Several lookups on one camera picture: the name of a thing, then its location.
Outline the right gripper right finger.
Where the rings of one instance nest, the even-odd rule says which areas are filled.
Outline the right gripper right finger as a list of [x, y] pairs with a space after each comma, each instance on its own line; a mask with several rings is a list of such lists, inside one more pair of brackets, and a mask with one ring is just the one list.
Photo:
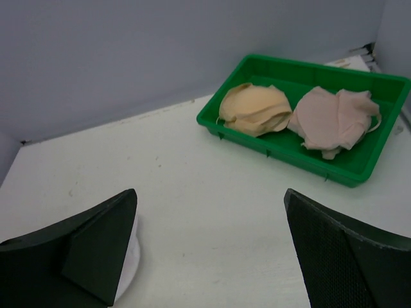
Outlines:
[[410, 238], [293, 189], [284, 207], [311, 307], [410, 307]]

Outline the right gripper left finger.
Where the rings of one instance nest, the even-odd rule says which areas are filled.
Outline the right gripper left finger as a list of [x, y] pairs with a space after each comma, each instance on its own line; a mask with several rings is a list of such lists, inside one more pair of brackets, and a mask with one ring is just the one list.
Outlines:
[[113, 306], [136, 212], [136, 191], [127, 189], [2, 242], [1, 307]]

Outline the white mesh laundry bag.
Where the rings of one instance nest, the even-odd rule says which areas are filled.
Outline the white mesh laundry bag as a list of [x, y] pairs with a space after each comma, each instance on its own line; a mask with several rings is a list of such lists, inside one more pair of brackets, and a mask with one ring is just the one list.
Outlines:
[[136, 214], [134, 218], [134, 223], [132, 226], [132, 231], [130, 234], [128, 248], [125, 255], [125, 260], [123, 262], [123, 268], [121, 271], [121, 276], [119, 279], [114, 303], [116, 303], [124, 294], [124, 292], [128, 289], [129, 285], [131, 284], [137, 273], [140, 260], [140, 245], [137, 238], [137, 227], [138, 214]]

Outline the pink bra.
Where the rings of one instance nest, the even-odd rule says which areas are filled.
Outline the pink bra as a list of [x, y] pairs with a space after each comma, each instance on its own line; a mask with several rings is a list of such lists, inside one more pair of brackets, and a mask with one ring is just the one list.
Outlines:
[[318, 150], [322, 158], [333, 160], [342, 150], [351, 150], [367, 133], [381, 124], [380, 107], [371, 93], [345, 89], [332, 94], [315, 87], [305, 94], [287, 128], [304, 139], [301, 146]]

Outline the beige bra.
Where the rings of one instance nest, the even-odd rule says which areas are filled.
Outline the beige bra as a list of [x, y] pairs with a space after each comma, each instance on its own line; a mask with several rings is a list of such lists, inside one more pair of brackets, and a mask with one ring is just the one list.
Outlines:
[[292, 108], [283, 91], [273, 85], [243, 83], [226, 93], [217, 120], [226, 128], [259, 137], [284, 130], [291, 116]]

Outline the green plastic tray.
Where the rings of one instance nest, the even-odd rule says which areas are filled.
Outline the green plastic tray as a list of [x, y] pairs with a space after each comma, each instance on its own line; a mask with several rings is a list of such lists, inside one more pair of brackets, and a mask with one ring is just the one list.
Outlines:
[[[274, 85], [283, 91], [291, 107], [315, 86], [336, 93], [340, 89], [368, 90], [379, 104], [382, 123], [352, 150], [342, 151], [334, 160], [324, 160], [318, 151], [301, 146], [302, 139], [290, 130], [254, 138], [228, 129], [218, 119], [220, 103], [231, 88], [242, 83]], [[220, 86], [197, 115], [197, 123], [209, 133], [276, 158], [300, 169], [348, 187], [356, 187], [371, 176], [383, 147], [410, 92], [408, 78], [381, 73], [343, 69], [264, 55], [248, 55]]]

